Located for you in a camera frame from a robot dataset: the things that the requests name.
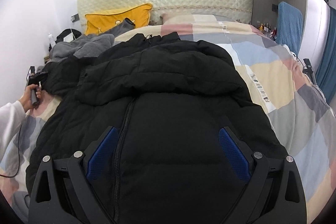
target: black jacket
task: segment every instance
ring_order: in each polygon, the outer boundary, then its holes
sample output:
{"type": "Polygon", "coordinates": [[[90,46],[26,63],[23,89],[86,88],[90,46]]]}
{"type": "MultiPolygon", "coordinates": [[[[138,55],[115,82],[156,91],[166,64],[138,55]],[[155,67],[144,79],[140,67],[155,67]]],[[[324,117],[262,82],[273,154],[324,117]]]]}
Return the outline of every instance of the black jacket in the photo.
{"type": "Polygon", "coordinates": [[[92,183],[112,218],[218,224],[245,185],[221,149],[219,130],[229,126],[267,157],[287,155],[217,45],[181,41],[177,33],[137,34],[96,59],[70,57],[46,69],[43,87],[63,100],[31,155],[29,193],[43,156],[70,157],[113,126],[124,131],[120,153],[92,183]]]}

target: jacket sleeve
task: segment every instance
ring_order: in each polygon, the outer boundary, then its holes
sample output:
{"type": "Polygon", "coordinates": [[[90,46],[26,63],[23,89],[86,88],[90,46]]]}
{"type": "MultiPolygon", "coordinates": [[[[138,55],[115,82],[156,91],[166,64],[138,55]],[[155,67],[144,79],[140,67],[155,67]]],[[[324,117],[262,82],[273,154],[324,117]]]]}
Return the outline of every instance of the jacket sleeve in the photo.
{"type": "Polygon", "coordinates": [[[0,107],[0,161],[25,117],[25,111],[19,101],[0,107]]]}

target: blue textured pad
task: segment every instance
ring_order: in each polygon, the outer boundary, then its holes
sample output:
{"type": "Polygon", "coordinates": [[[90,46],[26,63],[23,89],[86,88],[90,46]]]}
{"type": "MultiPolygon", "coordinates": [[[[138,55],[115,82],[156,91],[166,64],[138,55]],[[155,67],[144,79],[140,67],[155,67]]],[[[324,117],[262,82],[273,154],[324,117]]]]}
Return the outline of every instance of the blue textured pad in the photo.
{"type": "Polygon", "coordinates": [[[89,159],[86,174],[86,179],[89,182],[97,179],[102,173],[106,163],[116,148],[118,138],[118,130],[113,127],[89,159]]]}
{"type": "Polygon", "coordinates": [[[236,176],[247,184],[251,178],[247,159],[224,128],[219,131],[218,139],[236,176]]]}
{"type": "Polygon", "coordinates": [[[298,56],[301,46],[303,19],[300,10],[286,2],[279,3],[276,42],[287,45],[298,56]]]}

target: human hand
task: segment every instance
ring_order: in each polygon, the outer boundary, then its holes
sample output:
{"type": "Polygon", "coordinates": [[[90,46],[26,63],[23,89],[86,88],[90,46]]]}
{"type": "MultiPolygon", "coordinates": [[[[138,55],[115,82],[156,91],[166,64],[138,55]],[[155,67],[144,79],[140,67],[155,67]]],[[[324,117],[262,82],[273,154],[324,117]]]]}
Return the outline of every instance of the human hand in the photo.
{"type": "Polygon", "coordinates": [[[34,106],[32,105],[32,100],[31,100],[31,95],[32,95],[31,91],[33,89],[37,89],[36,97],[38,99],[41,98],[41,89],[39,85],[32,84],[32,85],[27,86],[25,89],[25,93],[22,95],[21,99],[19,99],[19,102],[23,106],[23,109],[25,110],[25,112],[27,112],[29,109],[34,108],[34,106]]]}

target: jacket zipper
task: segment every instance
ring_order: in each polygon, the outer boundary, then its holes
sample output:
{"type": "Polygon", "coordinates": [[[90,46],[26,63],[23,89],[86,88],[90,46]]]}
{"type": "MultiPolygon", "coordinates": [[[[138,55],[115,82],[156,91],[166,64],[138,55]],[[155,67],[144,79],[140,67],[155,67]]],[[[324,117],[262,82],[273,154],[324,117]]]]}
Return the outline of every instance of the jacket zipper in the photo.
{"type": "Polygon", "coordinates": [[[128,105],[126,116],[124,119],[124,124],[120,132],[117,146],[115,147],[115,154],[114,154],[114,159],[113,159],[113,162],[114,162],[113,168],[114,168],[114,176],[115,176],[115,184],[114,184],[114,191],[113,191],[114,221],[115,222],[118,222],[118,219],[119,219],[118,195],[119,195],[119,186],[120,186],[120,174],[119,174],[120,152],[121,152],[121,147],[122,147],[122,144],[125,138],[125,134],[127,132],[128,123],[131,117],[134,103],[135,103],[135,99],[133,99],[128,105]]]}

